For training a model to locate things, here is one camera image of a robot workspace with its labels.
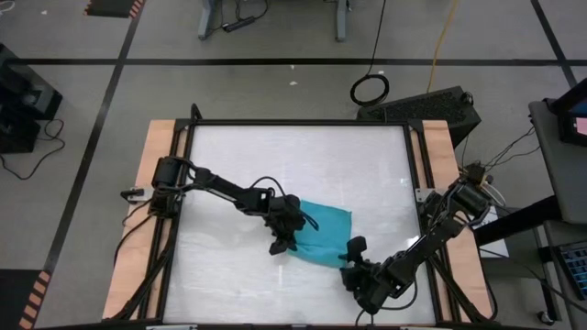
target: black metal frame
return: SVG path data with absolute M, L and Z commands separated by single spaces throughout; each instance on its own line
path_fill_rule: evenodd
M 434 186 L 434 180 L 432 177 L 430 159 L 427 154 L 426 139 L 424 137 L 424 130 L 423 130 L 421 120 L 416 120 L 416 121 L 410 120 L 409 122 L 408 121 L 390 121 L 390 122 L 382 123 L 382 122 L 355 121 L 355 120 L 314 120 L 314 119 L 312 119 L 312 120 L 202 119 L 201 116 L 199 115 L 199 111 L 197 111 L 197 108 L 196 108 L 195 112 L 193 109 L 192 119 L 177 119 L 176 120 L 175 128 L 173 131 L 173 138 L 172 138 L 172 145 L 171 145 L 170 154 L 175 155 L 175 153 L 177 152 L 178 146 L 179 146 L 179 141 L 180 141 L 180 136 L 181 136 L 182 132 L 187 128 L 187 139 L 185 141 L 183 155 L 186 158 L 189 158 L 190 153 L 191 153 L 191 149 L 192 149 L 192 145 L 193 145 L 194 131 L 195 131 L 196 126 L 401 127 L 404 131 L 405 150 L 406 150 L 408 163 L 409 163 L 409 167 L 410 167 L 410 175 L 411 175 L 411 179 L 412 179 L 412 185 L 414 188 L 413 191 L 415 194 L 415 189 L 420 188 L 421 185 L 418 180 L 417 167 L 415 165 L 414 146 L 412 144 L 412 139 L 411 139 L 410 129 L 413 129 L 417 134 L 418 142 L 420 145 L 420 152 L 422 154 L 422 161 L 423 161 L 424 172 L 425 172 L 424 174 L 426 176 L 427 186 L 428 186 L 428 188 L 432 188 Z M 184 171 L 183 173 L 180 174 L 180 184 L 185 183 L 186 179 L 187 179 L 187 172 Z M 161 280 L 161 290 L 160 290 L 160 296 L 159 296 L 158 305 L 157 305 L 157 312 L 155 314 L 154 319 L 145 319 L 146 321 L 162 322 L 163 313 L 165 310 L 165 304 L 167 302 L 167 299 L 166 299 L 167 292 L 169 289 L 169 284 L 170 284 L 170 279 L 171 279 L 173 252 L 175 250 L 175 243 L 176 243 L 177 233 L 178 233 L 178 229 L 179 229 L 179 221 L 181 218 L 181 209 L 182 209 L 182 207 L 180 205 L 180 207 L 179 207 L 180 213 L 178 213 L 174 218 L 171 219 L 172 225 L 170 227 L 170 234 L 168 237 L 168 241 L 172 242 L 169 245 L 169 247 L 171 249 L 171 257 L 167 260 L 164 268 L 162 269 L 163 276 L 162 276 L 162 280 Z M 421 231 L 421 233 L 424 233 L 426 230 L 427 224 L 425 221 L 423 221 L 423 219 L 420 218 L 419 214 L 417 215 L 417 217 L 418 217 L 418 222 L 420 224 L 420 231 Z M 156 231 L 154 233 L 154 237 L 153 237 L 153 240 L 151 243 L 151 249 L 150 249 L 151 254 L 150 254 L 150 260 L 149 260 L 149 265 L 148 265 L 147 271 L 152 269 L 153 264 L 155 263 L 155 260 L 157 260 L 158 251 L 160 249 L 160 244 L 161 244 L 161 233 L 162 233 L 164 221 L 166 221 L 166 220 L 165 219 L 157 219 Z M 445 248 L 443 249 L 443 251 L 441 251 L 441 261 L 444 264 L 444 266 L 446 267 L 446 270 L 450 272 L 449 258 L 448 258 L 448 254 L 447 254 Z M 441 325 L 444 321 L 442 320 L 442 314 L 441 314 L 441 310 L 440 310 L 440 300 L 438 298 L 437 280 L 436 280 L 433 265 L 429 261 L 426 262 L 426 270 L 427 270 L 427 275 L 428 275 L 428 283 L 430 285 L 430 293 L 431 293 L 432 304 L 433 304 L 433 308 L 434 308 L 435 319 L 436 319 L 437 324 Z M 456 300 L 454 299 L 454 297 L 452 297 L 448 291 L 447 291 L 447 294 L 449 295 L 449 303 L 450 303 L 449 307 L 452 312 L 453 321 L 456 322 L 456 323 L 452 323 L 452 325 L 456 325 L 460 322 L 460 308 L 456 304 Z M 138 313 L 139 318 L 146 316 L 146 311 L 147 311 L 147 308 L 149 307 L 148 306 L 149 298 L 150 298 L 150 294 L 145 296 L 144 302 L 141 302 L 141 305 L 139 307 L 139 313 Z M 106 322 L 108 324 L 111 324 L 112 326 L 118 326 L 118 325 L 122 325 L 123 323 L 128 322 L 128 321 L 112 320 L 112 321 L 106 321 Z M 479 328 L 483 328 L 486 326 L 484 324 L 471 324 L 472 327 L 476 327 L 475 325 L 477 325 L 477 327 L 479 327 Z M 206 324 L 205 326 L 215 328 L 217 326 L 222 327 L 225 325 L 224 324 Z M 247 328 L 253 328 L 253 326 L 255 328 L 257 328 L 257 327 L 262 328 L 263 327 L 262 325 L 253 325 L 253 324 L 243 324 L 241 326 L 237 326 L 237 325 L 234 325 L 234 326 L 236 326 L 236 327 L 244 326 Z M 316 328 L 316 329 L 317 328 L 324 328 L 324 329 L 331 328 L 331 326 L 328 326 L 328 325 L 309 325 L 309 326 L 312 328 Z

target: gray floor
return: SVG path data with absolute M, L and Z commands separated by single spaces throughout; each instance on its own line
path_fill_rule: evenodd
M 271 2 L 266 17 L 242 30 L 196 37 L 201 6 L 194 0 L 149 0 L 128 57 L 131 59 L 369 58 L 381 1 L 352 1 L 348 40 L 337 43 L 335 5 L 318 0 Z M 243 10 L 262 9 L 249 0 Z M 565 55 L 587 59 L 584 13 L 587 4 L 541 0 Z M 442 29 L 448 0 L 388 1 L 377 56 L 430 59 Z M 0 17 L 0 42 L 21 58 L 115 59 L 129 20 L 82 16 L 84 2 L 18 0 Z M 225 3 L 226 21 L 234 6 Z M 527 0 L 462 1 L 440 51 L 442 59 L 531 59 L 556 57 Z M 35 66 L 64 101 L 65 150 L 47 159 L 30 181 L 0 170 L 0 268 L 40 269 L 60 221 L 83 152 L 100 109 L 113 67 Z M 97 322 L 102 315 L 112 272 L 112 257 L 127 205 L 118 193 L 134 183 L 152 119 L 188 116 L 198 103 L 206 118 L 347 118 L 358 107 L 350 86 L 367 70 L 355 65 L 281 66 L 126 66 L 122 71 L 102 135 L 84 182 L 61 257 L 37 326 Z M 587 68 L 572 68 L 576 78 Z M 390 79 L 388 100 L 423 93 L 427 66 L 382 66 Z M 461 85 L 473 93 L 482 123 L 473 131 L 465 162 L 488 161 L 524 134 L 530 123 L 527 104 L 569 88 L 559 67 L 438 67 L 433 89 Z M 362 98 L 381 86 L 361 86 Z M 512 150 L 537 145 L 535 137 Z M 51 142 L 35 152 L 6 157 L 27 172 Z M 460 160 L 462 146 L 457 148 Z M 522 207 L 552 194 L 541 154 L 514 159 L 493 170 L 507 203 Z M 544 305 L 531 280 L 490 278 L 500 305 L 499 320 L 509 325 L 540 326 L 534 313 Z M 566 323 L 558 328 L 568 328 Z

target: desk leg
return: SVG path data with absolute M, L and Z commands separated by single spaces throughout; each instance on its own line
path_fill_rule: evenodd
M 200 16 L 200 27 L 198 28 L 198 38 L 205 40 L 208 37 L 210 25 L 214 22 L 214 9 L 216 0 L 202 0 L 202 15 Z
M 347 1 L 338 0 L 337 3 L 337 41 L 347 38 Z
M 561 220 L 559 202 L 555 196 L 499 218 L 475 230 L 477 245 L 484 246 L 513 234 L 542 225 L 547 220 Z

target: metal bracket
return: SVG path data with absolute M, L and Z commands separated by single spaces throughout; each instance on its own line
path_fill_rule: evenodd
M 415 192 L 415 200 L 418 203 L 423 203 L 426 198 L 428 198 L 428 195 L 430 195 L 432 192 L 438 193 L 443 195 L 444 193 L 447 192 L 446 189 L 439 189 L 439 188 L 416 188 L 414 190 Z
M 153 197 L 152 187 L 132 187 L 127 191 L 120 192 L 120 196 L 131 204 L 147 202 Z

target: wooden board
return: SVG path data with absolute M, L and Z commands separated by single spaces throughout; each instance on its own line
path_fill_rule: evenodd
M 157 159 L 169 154 L 174 125 L 174 120 L 153 120 L 150 122 L 149 133 L 138 169 L 137 186 L 149 186 Z M 449 128 L 447 123 L 443 121 L 425 121 L 424 130 L 435 185 L 437 188 L 447 188 L 459 176 Z M 421 182 L 426 182 L 415 134 L 412 135 L 412 141 L 414 143 L 418 178 Z M 125 233 L 146 216 L 147 208 L 138 210 L 136 214 L 128 219 Z M 137 230 L 120 249 L 110 284 L 110 291 L 105 303 L 104 318 L 116 314 L 144 279 L 154 226 L 155 221 L 153 219 L 153 221 L 141 227 L 140 230 Z M 470 229 L 465 229 L 460 236 L 449 241 L 448 252 L 455 281 L 483 315 L 491 315 L 492 309 L 482 274 L 481 261 Z M 151 289 L 148 317 L 155 315 L 160 282 L 160 280 L 157 280 Z M 444 320 L 450 320 L 446 288 L 439 277 L 437 277 L 437 282 L 442 317 Z
M 150 186 L 159 157 L 169 155 L 172 144 L 175 120 L 153 120 L 145 141 L 143 155 L 138 166 L 136 186 Z M 129 212 L 136 208 L 129 207 Z M 123 235 L 147 217 L 148 207 L 138 210 L 127 220 Z M 129 236 L 118 252 L 118 258 L 110 282 L 110 291 L 106 298 L 103 318 L 108 318 L 120 311 L 145 278 L 150 253 L 150 242 L 155 230 L 155 219 Z
M 425 121 L 424 136 L 434 184 L 436 188 L 446 189 L 459 177 L 459 167 L 452 149 L 447 122 Z M 468 227 L 465 228 L 459 236 L 447 242 L 447 251 L 455 282 L 481 314 L 486 317 L 491 316 L 492 306 L 473 232 Z M 439 292 L 446 292 L 446 287 L 439 276 L 437 276 L 437 282 L 440 284 Z M 450 320 L 446 303 L 448 299 L 441 299 L 443 319 Z M 460 315 L 463 321 L 468 320 L 463 311 L 460 311 Z

